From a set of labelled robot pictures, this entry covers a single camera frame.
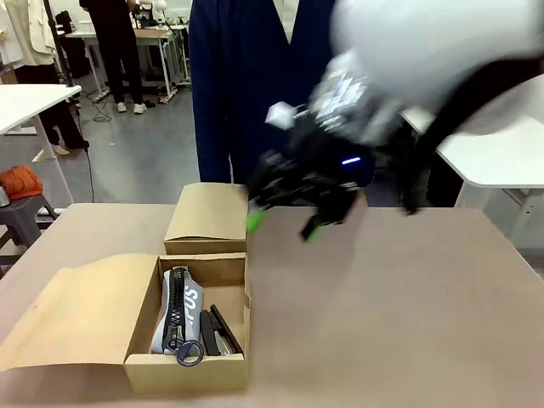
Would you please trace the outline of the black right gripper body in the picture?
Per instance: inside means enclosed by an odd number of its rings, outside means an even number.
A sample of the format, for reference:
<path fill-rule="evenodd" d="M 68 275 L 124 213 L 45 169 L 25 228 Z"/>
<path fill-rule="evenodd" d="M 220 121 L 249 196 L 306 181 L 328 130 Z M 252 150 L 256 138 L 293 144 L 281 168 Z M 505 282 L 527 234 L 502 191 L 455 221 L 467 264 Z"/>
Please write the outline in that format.
<path fill-rule="evenodd" d="M 318 173 L 338 182 L 366 187 L 373 180 L 375 156 L 362 144 L 327 133 L 313 122 L 290 131 L 289 150 L 295 162 L 308 173 Z"/>

